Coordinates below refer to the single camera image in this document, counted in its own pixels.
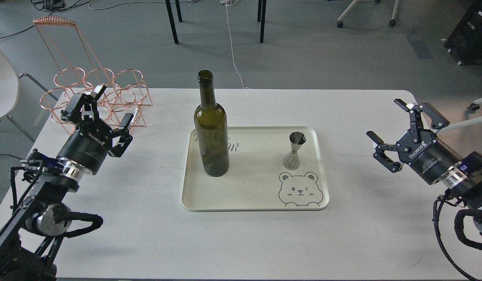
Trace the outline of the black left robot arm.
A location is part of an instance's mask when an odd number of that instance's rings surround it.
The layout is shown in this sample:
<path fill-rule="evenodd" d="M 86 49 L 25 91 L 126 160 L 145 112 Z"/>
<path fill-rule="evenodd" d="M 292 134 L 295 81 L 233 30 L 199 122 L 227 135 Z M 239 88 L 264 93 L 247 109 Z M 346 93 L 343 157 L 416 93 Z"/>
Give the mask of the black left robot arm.
<path fill-rule="evenodd" d="M 98 113 L 98 100 L 106 90 L 74 94 L 61 111 L 61 119 L 72 123 L 70 135 L 56 158 L 32 150 L 22 167 L 30 185 L 18 199 L 11 182 L 12 215 L 0 230 L 0 281 L 54 281 L 54 259 L 65 238 L 90 233 L 102 226 L 98 215 L 74 212 L 62 200 L 76 192 L 85 174 L 95 175 L 106 156 L 119 158 L 132 141 L 127 113 L 112 129 Z"/>

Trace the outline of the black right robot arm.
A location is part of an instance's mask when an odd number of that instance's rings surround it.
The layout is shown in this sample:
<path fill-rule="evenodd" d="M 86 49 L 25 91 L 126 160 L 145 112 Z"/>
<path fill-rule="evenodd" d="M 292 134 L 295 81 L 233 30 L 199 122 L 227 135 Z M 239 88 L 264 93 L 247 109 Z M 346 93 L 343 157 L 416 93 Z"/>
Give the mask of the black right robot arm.
<path fill-rule="evenodd" d="M 434 232 L 446 259 L 473 281 L 475 278 L 453 261 L 443 245 L 439 218 L 444 204 L 462 204 L 454 219 L 456 237 L 462 244 L 482 250 L 482 155 L 474 151 L 463 158 L 439 139 L 436 132 L 450 123 L 430 103 L 408 104 L 400 98 L 394 102 L 409 114 L 409 128 L 395 144 L 386 144 L 376 133 L 367 132 L 375 144 L 373 158 L 392 173 L 407 164 L 429 185 L 446 186 L 433 204 Z"/>

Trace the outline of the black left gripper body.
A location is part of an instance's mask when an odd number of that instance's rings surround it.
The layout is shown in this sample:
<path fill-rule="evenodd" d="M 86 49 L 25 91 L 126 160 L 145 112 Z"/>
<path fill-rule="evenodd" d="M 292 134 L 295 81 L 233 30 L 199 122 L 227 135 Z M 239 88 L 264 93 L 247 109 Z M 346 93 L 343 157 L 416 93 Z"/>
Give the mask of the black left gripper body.
<path fill-rule="evenodd" d="M 102 120 L 83 121 L 57 155 L 60 162 L 74 161 L 97 174 L 112 148 L 111 127 Z"/>

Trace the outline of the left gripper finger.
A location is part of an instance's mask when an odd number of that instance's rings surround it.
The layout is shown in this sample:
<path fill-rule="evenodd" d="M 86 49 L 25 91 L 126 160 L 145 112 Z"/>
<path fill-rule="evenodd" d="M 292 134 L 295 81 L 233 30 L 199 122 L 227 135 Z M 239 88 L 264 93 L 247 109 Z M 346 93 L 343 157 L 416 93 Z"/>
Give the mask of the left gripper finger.
<path fill-rule="evenodd" d="M 109 156 L 120 158 L 133 140 L 130 135 L 129 126 L 134 117 L 132 113 L 126 113 L 118 125 L 118 128 L 111 130 L 107 134 L 107 151 Z M 112 146 L 112 139 L 119 137 L 117 143 Z"/>
<path fill-rule="evenodd" d="M 70 123 L 100 120 L 98 100 L 106 89 L 105 85 L 98 85 L 92 91 L 74 94 L 65 109 L 61 110 L 61 120 Z"/>

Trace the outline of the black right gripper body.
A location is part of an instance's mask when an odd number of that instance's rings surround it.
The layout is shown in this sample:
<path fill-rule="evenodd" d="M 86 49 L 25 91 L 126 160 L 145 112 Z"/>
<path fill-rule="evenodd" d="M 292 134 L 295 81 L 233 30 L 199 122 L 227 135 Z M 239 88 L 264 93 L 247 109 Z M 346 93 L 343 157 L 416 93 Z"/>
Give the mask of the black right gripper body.
<path fill-rule="evenodd" d="M 462 160 L 458 153 L 440 141 L 430 130 L 421 131 L 419 143 L 414 143 L 411 133 L 405 132 L 397 144 L 410 148 L 409 152 L 398 153 L 399 160 L 409 164 L 429 185 L 436 183 L 450 167 Z"/>

